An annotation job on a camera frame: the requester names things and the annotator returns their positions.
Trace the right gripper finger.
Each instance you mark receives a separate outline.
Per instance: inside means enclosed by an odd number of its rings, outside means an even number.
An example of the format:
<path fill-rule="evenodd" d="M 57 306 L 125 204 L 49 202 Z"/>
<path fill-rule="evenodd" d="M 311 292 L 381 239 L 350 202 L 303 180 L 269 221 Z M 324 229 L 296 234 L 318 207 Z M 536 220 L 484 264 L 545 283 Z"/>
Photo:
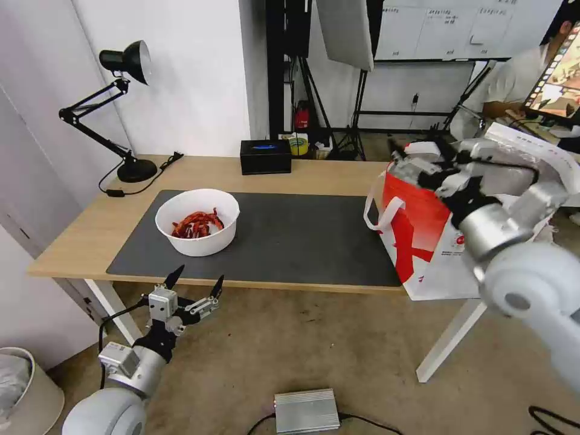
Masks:
<path fill-rule="evenodd" d="M 495 152 L 495 141 L 490 139 L 464 139 L 450 146 L 452 152 L 448 162 L 465 172 L 475 171 L 478 161 L 491 160 Z"/>
<path fill-rule="evenodd" d="M 397 179 L 418 187 L 441 187 L 442 169 L 404 151 L 392 137 L 387 139 L 391 150 L 391 161 L 386 172 Z"/>

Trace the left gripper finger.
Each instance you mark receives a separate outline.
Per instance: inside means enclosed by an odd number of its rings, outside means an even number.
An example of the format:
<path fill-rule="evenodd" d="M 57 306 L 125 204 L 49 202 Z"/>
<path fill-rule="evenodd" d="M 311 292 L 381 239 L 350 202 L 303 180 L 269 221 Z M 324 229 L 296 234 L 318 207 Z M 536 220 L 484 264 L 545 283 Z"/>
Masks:
<path fill-rule="evenodd" d="M 224 277 L 224 275 L 221 275 L 218 278 L 208 297 L 186 305 L 184 312 L 188 313 L 190 316 L 205 318 L 209 316 L 214 310 L 216 310 L 219 307 L 219 297 L 222 293 Z"/>
<path fill-rule="evenodd" d="M 156 295 L 175 295 L 176 292 L 173 290 L 177 281 L 179 280 L 185 265 L 179 266 L 176 270 L 171 272 L 161 284 L 157 284 L 154 289 L 154 294 Z"/>

